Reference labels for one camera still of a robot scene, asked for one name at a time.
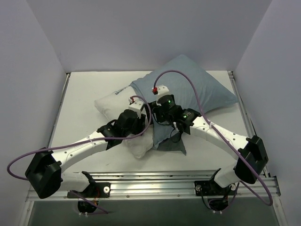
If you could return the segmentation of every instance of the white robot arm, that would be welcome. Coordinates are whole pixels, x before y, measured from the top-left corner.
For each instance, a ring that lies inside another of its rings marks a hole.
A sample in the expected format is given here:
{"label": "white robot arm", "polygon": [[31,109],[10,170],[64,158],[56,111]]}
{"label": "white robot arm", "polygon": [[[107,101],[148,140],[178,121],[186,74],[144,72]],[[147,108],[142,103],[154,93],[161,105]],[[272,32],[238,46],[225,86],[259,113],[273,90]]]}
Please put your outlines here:
{"label": "white robot arm", "polygon": [[[216,190],[218,193],[219,191],[230,189],[231,184],[239,181],[249,184],[256,182],[256,176],[238,158],[225,140],[240,152],[257,174],[260,174],[268,162],[268,157],[263,141],[259,137],[253,136],[252,138],[248,138],[238,135],[213,122],[209,121],[208,123],[208,120],[197,111],[182,109],[181,106],[175,104],[174,96],[169,93],[166,86],[156,87],[153,93],[157,95],[157,100],[151,103],[151,108],[158,122],[167,121],[180,133],[185,132],[201,137],[221,148],[237,160],[236,164],[218,169],[212,176],[207,189]],[[212,126],[218,129],[225,140],[217,134]]]}
{"label": "white robot arm", "polygon": [[58,190],[77,192],[94,191],[96,182],[87,172],[65,172],[71,165],[95,153],[119,145],[130,134],[138,135],[145,128],[146,116],[142,114],[144,102],[130,101],[128,109],[117,120],[110,121],[91,135],[68,145],[59,151],[45,151],[35,154],[26,178],[39,198],[47,198]]}

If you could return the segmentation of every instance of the white panel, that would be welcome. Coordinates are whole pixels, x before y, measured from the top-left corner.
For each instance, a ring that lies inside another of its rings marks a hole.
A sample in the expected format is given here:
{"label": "white panel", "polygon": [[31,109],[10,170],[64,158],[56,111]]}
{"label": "white panel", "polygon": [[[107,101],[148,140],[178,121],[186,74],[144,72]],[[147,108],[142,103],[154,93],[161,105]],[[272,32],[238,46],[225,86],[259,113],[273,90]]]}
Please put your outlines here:
{"label": "white panel", "polygon": [[[47,145],[65,74],[24,0],[0,7],[0,200],[1,225],[18,224],[29,183],[12,178],[7,164]],[[24,176],[30,158],[12,168]]]}
{"label": "white panel", "polygon": [[300,12],[299,0],[273,0],[234,74],[292,226],[301,224]]}
{"label": "white panel", "polygon": [[[94,100],[125,87],[148,72],[71,73],[71,78],[55,129],[52,146],[79,140],[108,121],[94,107]],[[210,72],[222,85],[233,91],[226,71]],[[238,104],[211,111],[209,119],[237,134],[246,136]],[[75,165],[68,172],[123,172],[216,170],[234,163],[230,155],[213,144],[194,136],[183,135],[187,156],[181,152],[151,150],[137,160],[124,144],[97,153]]]}
{"label": "white panel", "polygon": [[271,0],[28,0],[64,69],[235,69]]}

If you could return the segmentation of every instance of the white enclosure wall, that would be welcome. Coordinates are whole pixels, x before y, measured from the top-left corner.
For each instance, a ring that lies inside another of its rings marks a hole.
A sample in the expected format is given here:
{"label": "white enclosure wall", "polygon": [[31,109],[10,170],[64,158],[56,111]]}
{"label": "white enclosure wall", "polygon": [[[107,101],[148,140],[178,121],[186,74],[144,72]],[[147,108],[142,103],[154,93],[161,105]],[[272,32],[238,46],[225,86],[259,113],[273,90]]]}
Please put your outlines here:
{"label": "white enclosure wall", "polygon": [[273,0],[235,71],[292,226],[301,224],[300,12],[300,0]]}
{"label": "white enclosure wall", "polygon": [[234,70],[271,0],[27,0],[67,72]]}
{"label": "white enclosure wall", "polygon": [[[25,0],[1,1],[0,69],[0,224],[15,226],[29,183],[9,176],[6,166],[47,145],[66,77]],[[13,171],[23,176],[28,160]]]}

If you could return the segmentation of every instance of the bolt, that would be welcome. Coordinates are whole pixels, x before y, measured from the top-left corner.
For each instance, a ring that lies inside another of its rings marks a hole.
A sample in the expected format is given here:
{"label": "bolt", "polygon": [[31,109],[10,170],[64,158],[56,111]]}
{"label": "bolt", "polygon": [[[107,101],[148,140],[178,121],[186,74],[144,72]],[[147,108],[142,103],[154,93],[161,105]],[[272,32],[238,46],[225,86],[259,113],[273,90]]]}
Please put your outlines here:
{"label": "bolt", "polygon": [[201,190],[201,187],[202,187],[201,185],[197,185],[197,186],[196,186],[196,191],[199,192],[199,191]]}
{"label": "bolt", "polygon": [[110,188],[109,187],[104,187],[103,188],[103,192],[105,193],[105,194],[107,194],[107,193],[109,193],[110,192]]}

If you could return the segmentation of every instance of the white pillow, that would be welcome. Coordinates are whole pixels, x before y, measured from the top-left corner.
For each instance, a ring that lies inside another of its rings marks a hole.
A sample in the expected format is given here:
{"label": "white pillow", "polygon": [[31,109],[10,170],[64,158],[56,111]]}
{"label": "white pillow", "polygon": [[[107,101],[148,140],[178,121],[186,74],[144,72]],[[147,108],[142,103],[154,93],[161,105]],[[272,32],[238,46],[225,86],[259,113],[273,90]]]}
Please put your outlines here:
{"label": "white pillow", "polygon": [[[127,86],[95,100],[94,105],[100,113],[105,115],[108,121],[111,121],[117,119],[124,110],[128,109],[128,99],[134,95],[136,95],[134,89]],[[123,142],[135,158],[142,158],[153,147],[153,126],[151,125],[142,136]]]}

